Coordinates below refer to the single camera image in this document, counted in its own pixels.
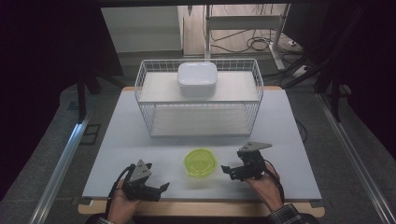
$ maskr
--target white lid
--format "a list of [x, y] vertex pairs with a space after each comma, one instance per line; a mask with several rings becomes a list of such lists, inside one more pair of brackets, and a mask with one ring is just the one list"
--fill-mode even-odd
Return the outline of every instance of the white lid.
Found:
[[178, 67], [181, 86], [210, 86], [218, 81], [218, 68], [213, 63], [183, 63]]

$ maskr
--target yellow petri dish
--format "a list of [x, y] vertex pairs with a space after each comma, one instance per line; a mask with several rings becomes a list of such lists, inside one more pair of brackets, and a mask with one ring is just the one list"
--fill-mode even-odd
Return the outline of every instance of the yellow petri dish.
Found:
[[184, 158], [187, 173], [191, 176], [204, 177], [213, 173], [216, 159], [212, 151], [207, 148], [196, 148]]

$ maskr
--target human hand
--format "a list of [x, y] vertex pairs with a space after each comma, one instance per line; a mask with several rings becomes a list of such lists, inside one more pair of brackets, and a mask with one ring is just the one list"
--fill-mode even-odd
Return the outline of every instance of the human hand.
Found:
[[140, 200], [130, 201], [126, 198], [122, 190], [123, 179], [117, 185], [112, 198], [110, 209], [108, 210], [107, 220], [117, 224], [128, 223], [131, 220]]
[[[265, 163], [265, 165], [267, 166], [267, 169], [279, 179], [279, 175], [276, 173], [274, 167], [268, 163]], [[271, 212], [283, 207], [284, 204], [280, 198], [279, 189], [271, 176], [265, 174], [261, 179], [255, 180], [250, 178], [245, 179], [245, 181], [257, 192], [259, 198], [265, 203]]]

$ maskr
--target white wall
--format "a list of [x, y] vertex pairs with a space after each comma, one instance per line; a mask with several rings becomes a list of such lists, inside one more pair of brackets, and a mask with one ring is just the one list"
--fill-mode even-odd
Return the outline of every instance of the white wall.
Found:
[[117, 53], [181, 50], [177, 7], [102, 8]]

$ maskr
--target wire mesh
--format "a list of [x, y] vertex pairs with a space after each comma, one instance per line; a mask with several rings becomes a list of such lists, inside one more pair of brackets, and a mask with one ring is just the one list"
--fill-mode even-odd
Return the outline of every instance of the wire mesh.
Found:
[[[146, 74], [176, 73], [183, 63], [214, 63], [218, 72], [251, 72], [257, 102], [156, 102], [140, 103]], [[249, 135], [260, 107], [263, 93], [262, 75], [254, 59], [177, 59], [145, 60], [135, 82], [135, 97], [152, 136], [174, 135]]]

